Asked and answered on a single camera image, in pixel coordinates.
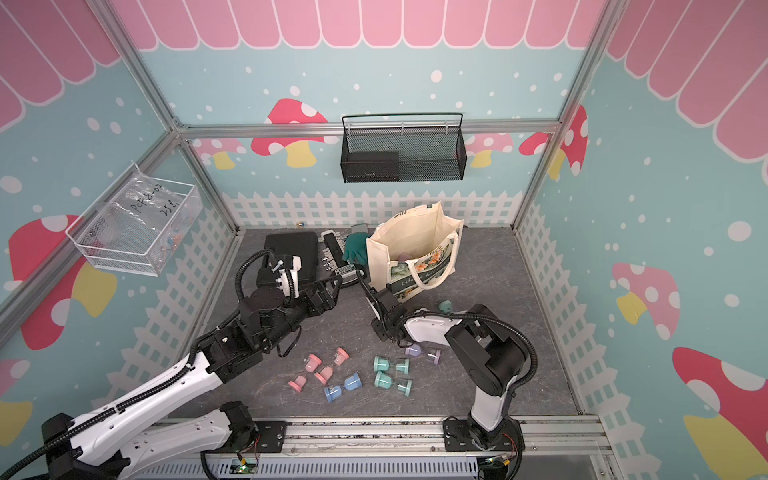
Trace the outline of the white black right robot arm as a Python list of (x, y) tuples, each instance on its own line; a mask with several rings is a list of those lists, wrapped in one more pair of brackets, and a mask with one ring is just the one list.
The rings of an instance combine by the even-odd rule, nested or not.
[(433, 343), (450, 348), (470, 380), (475, 396), (466, 418), (447, 418), (446, 448), (479, 451), (525, 449), (520, 423), (509, 416), (516, 390), (538, 370), (533, 343), (516, 327), (482, 304), (462, 312), (410, 311), (388, 289), (371, 287), (357, 266), (355, 273), (375, 317), (372, 327), (382, 340)]

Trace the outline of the green work glove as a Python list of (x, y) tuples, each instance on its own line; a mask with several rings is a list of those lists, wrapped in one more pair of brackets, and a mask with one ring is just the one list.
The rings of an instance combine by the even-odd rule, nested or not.
[(351, 228), (346, 237), (343, 259), (348, 264), (368, 265), (367, 239), (369, 231), (367, 224), (357, 224)]

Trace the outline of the clear acrylic wall bin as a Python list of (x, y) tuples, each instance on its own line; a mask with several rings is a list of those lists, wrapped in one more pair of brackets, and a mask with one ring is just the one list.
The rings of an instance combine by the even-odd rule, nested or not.
[(191, 183), (153, 177), (132, 165), (65, 233), (96, 269), (157, 277), (203, 203)]

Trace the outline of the purple hourglass right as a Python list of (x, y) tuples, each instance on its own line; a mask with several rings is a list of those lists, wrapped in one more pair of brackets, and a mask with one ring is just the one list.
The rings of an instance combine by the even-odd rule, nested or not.
[(433, 364), (438, 365), (440, 363), (442, 351), (435, 348), (427, 348), (420, 343), (413, 343), (405, 348), (405, 353), (414, 358), (425, 357)]

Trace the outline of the pink hourglass upper left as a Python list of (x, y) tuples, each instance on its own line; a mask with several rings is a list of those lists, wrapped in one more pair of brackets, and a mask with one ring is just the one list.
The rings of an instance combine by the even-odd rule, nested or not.
[(304, 359), (304, 370), (308, 373), (316, 373), (324, 366), (339, 367), (349, 359), (350, 354), (342, 347), (338, 347), (331, 358), (309, 353)]

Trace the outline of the black box in basket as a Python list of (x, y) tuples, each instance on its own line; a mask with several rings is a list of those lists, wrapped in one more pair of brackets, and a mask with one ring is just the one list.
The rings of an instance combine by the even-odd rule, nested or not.
[(397, 182), (399, 153), (396, 151), (360, 151), (342, 155), (341, 169), (347, 183)]

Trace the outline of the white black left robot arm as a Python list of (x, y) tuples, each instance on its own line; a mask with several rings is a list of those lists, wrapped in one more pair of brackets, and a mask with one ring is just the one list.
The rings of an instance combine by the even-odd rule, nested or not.
[(302, 322), (332, 310), (343, 280), (332, 275), (299, 282), (301, 260), (265, 249), (235, 276), (237, 308), (198, 337), (185, 358), (120, 399), (90, 413), (47, 420), (43, 445), (10, 466), (11, 479), (39, 458), (46, 479), (128, 479), (188, 452), (242, 452), (261, 434), (247, 407), (231, 401), (191, 421), (156, 429), (154, 423), (187, 402), (234, 380), (298, 335)]

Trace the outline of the green hourglass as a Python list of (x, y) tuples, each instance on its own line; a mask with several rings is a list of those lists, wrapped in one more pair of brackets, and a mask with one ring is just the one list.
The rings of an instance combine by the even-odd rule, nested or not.
[(413, 389), (413, 381), (411, 379), (395, 380), (383, 371), (378, 371), (374, 377), (374, 386), (384, 390), (395, 389), (403, 396), (409, 397)]
[(373, 371), (377, 373), (393, 371), (399, 375), (409, 375), (410, 360), (404, 357), (390, 360), (382, 356), (375, 356), (373, 359)]
[(454, 312), (453, 304), (450, 300), (444, 300), (438, 304), (438, 309), (444, 314), (452, 314)]

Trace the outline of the black plastic tool case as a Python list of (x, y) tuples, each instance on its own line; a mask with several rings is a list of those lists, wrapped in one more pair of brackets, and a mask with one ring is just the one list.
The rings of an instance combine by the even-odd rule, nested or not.
[(266, 236), (264, 247), (277, 256), (295, 256), (301, 260), (298, 272), (299, 288), (304, 288), (317, 279), (319, 264), (318, 237), (312, 231), (288, 231)]

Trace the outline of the green hourglass front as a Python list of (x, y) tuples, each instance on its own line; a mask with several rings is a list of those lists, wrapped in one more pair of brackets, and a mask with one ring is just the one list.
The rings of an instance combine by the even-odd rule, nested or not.
[(411, 379), (395, 380), (383, 371), (378, 371), (374, 377), (374, 386), (384, 390), (395, 389), (403, 396), (409, 397), (413, 389), (413, 381)]

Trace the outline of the pink hourglass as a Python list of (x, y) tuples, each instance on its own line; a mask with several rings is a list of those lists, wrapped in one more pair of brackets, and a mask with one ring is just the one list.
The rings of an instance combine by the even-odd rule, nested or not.
[(307, 388), (311, 380), (326, 387), (330, 383), (330, 379), (333, 377), (334, 368), (331, 366), (321, 367), (319, 371), (312, 373), (300, 374), (294, 379), (289, 380), (287, 385), (297, 393), (301, 393)]
[(309, 353), (304, 359), (304, 370), (308, 373), (316, 373), (324, 366), (339, 367), (349, 359), (350, 354), (342, 347), (338, 347), (331, 358)]

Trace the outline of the cream floral canvas tote bag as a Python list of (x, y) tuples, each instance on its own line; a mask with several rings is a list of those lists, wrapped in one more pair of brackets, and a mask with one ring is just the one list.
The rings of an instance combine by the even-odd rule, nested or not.
[[(441, 203), (419, 205), (380, 224), (367, 239), (370, 285), (388, 287), (401, 303), (433, 290), (455, 272), (464, 222)], [(398, 263), (407, 253), (410, 259)]]

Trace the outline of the pink hourglass front left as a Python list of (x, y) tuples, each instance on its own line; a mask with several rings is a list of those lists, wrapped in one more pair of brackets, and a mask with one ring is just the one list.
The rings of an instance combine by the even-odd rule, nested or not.
[(330, 379), (333, 377), (334, 368), (331, 366), (321, 367), (319, 371), (312, 373), (300, 374), (294, 379), (289, 380), (287, 385), (297, 393), (301, 393), (307, 388), (311, 380), (326, 387), (330, 383)]

